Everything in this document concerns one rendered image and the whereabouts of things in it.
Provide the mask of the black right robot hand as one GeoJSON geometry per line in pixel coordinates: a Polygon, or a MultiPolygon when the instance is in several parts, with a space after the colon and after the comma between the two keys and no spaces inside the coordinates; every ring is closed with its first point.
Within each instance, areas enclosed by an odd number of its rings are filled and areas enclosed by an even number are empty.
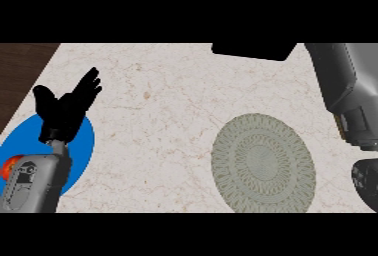
{"type": "Polygon", "coordinates": [[[378,159],[362,159],[353,164],[352,180],[361,199],[378,213],[378,159]]]}

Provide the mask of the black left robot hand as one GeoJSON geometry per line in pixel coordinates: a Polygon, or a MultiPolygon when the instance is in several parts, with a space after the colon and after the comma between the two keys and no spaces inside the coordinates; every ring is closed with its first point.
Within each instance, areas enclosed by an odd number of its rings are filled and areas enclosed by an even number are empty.
{"type": "Polygon", "coordinates": [[[82,127],[86,112],[102,91],[100,70],[92,68],[83,76],[71,93],[61,98],[45,85],[33,88],[36,112],[43,120],[39,140],[48,143],[54,140],[70,143],[82,127]]]}

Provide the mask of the blue round placemat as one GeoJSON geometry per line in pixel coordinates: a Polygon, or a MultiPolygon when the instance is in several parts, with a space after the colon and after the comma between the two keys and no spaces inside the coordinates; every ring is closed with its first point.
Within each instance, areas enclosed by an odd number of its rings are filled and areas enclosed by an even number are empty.
{"type": "MultiPolygon", "coordinates": [[[[8,180],[0,177],[0,198],[15,194],[21,187],[29,188],[38,176],[36,161],[46,160],[54,152],[52,147],[39,141],[43,120],[39,115],[33,115],[14,129],[0,145],[0,168],[5,161],[15,155],[23,155],[18,163],[12,168],[8,180]]],[[[86,170],[91,162],[95,148],[95,132],[89,119],[83,120],[83,124],[74,140],[69,143],[69,155],[71,158],[71,169],[66,185],[61,193],[66,193],[86,170]]]]}

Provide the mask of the red orange bell pepper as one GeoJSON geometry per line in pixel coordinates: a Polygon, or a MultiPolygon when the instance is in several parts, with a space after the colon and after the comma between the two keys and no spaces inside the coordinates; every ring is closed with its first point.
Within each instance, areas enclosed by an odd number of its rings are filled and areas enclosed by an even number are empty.
{"type": "Polygon", "coordinates": [[[21,158],[23,158],[23,155],[15,155],[5,161],[4,167],[0,168],[0,177],[4,178],[4,180],[9,179],[12,168],[21,158]]]}

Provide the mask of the grey-green round woven basket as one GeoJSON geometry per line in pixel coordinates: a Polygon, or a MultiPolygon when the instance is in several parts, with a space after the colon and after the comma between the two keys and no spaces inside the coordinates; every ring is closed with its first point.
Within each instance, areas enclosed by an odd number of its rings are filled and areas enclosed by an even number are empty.
{"type": "Polygon", "coordinates": [[[255,113],[224,126],[212,152],[222,198],[238,213],[305,213],[317,190],[317,170],[305,141],[275,117],[255,113]]]}

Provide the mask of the black appliance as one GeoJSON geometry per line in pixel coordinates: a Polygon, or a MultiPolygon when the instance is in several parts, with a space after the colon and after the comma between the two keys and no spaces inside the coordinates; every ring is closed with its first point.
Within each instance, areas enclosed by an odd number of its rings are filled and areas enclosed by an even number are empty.
{"type": "Polygon", "coordinates": [[[215,43],[212,50],[215,54],[286,61],[296,43],[215,43]]]}

